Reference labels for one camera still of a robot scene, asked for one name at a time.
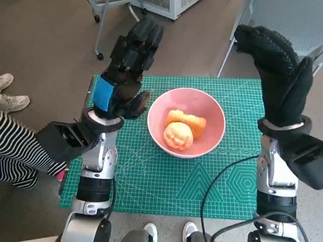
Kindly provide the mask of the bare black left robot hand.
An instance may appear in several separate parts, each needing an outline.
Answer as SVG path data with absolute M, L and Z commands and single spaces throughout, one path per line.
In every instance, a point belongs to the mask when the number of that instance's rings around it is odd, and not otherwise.
M 99 117 L 135 119 L 146 111 L 150 93 L 140 91 L 142 74 L 153 64 L 163 33 L 163 25 L 147 15 L 126 36 L 118 37 L 111 62 L 98 78 L 93 94 Z

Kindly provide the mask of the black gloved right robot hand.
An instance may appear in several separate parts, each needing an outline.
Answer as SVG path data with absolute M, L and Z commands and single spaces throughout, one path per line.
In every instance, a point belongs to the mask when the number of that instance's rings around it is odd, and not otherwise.
M 300 60 L 286 37 L 265 27 L 238 25 L 234 37 L 260 75 L 265 119 L 280 128 L 302 123 L 313 83 L 312 58 Z

